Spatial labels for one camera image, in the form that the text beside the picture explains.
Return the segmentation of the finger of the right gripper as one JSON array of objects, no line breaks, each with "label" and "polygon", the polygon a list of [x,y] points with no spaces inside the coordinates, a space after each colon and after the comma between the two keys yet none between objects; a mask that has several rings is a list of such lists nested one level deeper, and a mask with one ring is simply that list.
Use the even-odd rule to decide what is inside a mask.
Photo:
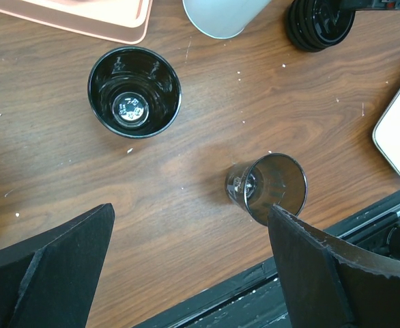
[{"label": "finger of the right gripper", "polygon": [[400,0],[346,0],[340,1],[340,10],[400,10]]}]

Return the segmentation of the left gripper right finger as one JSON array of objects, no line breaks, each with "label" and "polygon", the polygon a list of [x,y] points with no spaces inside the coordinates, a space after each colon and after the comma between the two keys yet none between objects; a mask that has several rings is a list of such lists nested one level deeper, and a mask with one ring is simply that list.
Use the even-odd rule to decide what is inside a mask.
[{"label": "left gripper right finger", "polygon": [[400,327],[400,260],[278,205],[270,209],[268,233],[292,327]]}]

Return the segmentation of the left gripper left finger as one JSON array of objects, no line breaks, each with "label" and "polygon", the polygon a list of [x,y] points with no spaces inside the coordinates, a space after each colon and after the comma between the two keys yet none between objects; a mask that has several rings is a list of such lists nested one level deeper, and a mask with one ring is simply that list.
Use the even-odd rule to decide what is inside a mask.
[{"label": "left gripper left finger", "polygon": [[85,327],[114,221],[101,204],[0,249],[0,327]]}]

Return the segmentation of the black plastic cup stack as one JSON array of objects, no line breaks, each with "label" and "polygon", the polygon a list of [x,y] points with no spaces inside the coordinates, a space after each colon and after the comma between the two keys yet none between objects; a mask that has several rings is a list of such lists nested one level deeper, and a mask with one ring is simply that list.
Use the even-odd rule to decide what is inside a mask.
[{"label": "black plastic cup stack", "polygon": [[123,46],[105,53],[93,65],[87,96],[94,115],[112,133],[146,139],[175,121],[182,85],[161,55],[143,47]]}]

